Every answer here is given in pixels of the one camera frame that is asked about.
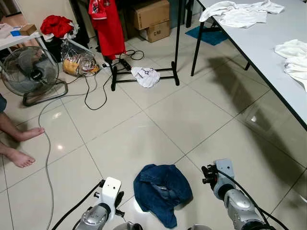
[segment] wall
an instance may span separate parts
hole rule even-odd
[[[28,23],[39,30],[43,20],[49,15],[59,15],[76,22],[69,0],[16,0]]]

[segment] white cloth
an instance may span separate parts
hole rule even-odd
[[[286,58],[285,73],[301,82],[307,92],[307,43],[295,39],[275,46],[274,51]]]
[[[160,79],[160,73],[153,68],[132,67],[131,73],[138,83],[145,88],[153,87]]]
[[[200,22],[211,16],[222,16],[218,21],[222,25],[236,28],[249,28],[256,23],[266,23],[267,13],[277,14],[284,6],[272,3],[270,0],[253,4],[236,4],[233,1],[221,1],[208,7],[200,17]]]

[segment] small box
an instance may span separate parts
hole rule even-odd
[[[140,30],[140,36],[149,42],[155,42],[168,37],[169,33],[169,21]]]
[[[169,21],[169,2],[152,0],[133,5],[128,10],[128,16],[138,30]]]
[[[31,35],[36,31],[36,27],[34,24],[28,24],[23,26],[20,30],[19,33],[20,35]]]

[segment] red fabric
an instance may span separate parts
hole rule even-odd
[[[50,15],[44,19],[40,30],[43,34],[48,35],[53,33],[55,37],[62,38],[66,33],[73,30],[69,25],[72,20],[65,17]]]
[[[101,52],[110,59],[115,55],[126,52],[125,40],[119,20],[115,0],[109,0],[110,5],[104,6],[104,0],[98,0],[98,13],[93,13],[93,1],[90,0],[88,13],[92,18],[92,25],[98,31]],[[95,20],[106,14],[106,19]]]

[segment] bare foot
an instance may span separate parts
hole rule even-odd
[[[4,154],[8,159],[10,159],[17,167],[24,168],[30,166],[35,162],[33,157],[30,157],[23,152],[16,149],[7,148]]]
[[[25,141],[34,137],[37,137],[38,135],[41,135],[45,131],[44,128],[32,128],[30,130],[20,132],[20,134],[15,137],[17,141]]]

